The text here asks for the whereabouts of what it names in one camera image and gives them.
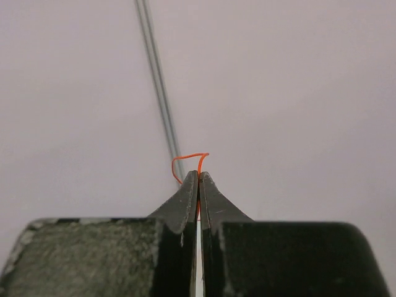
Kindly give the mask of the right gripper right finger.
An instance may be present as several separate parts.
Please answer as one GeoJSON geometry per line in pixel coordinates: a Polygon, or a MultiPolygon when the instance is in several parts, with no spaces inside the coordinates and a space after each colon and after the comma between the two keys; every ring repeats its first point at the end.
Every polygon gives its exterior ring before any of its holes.
{"type": "Polygon", "coordinates": [[[205,296],[388,296],[365,235],[344,222],[258,222],[199,178],[205,296]]]}

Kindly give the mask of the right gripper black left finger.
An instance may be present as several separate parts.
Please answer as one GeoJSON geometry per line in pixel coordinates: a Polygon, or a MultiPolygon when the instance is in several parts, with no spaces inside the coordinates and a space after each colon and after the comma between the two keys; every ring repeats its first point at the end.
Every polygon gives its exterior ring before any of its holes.
{"type": "Polygon", "coordinates": [[[144,218],[44,218],[20,233],[2,296],[194,296],[198,174],[144,218]]]}

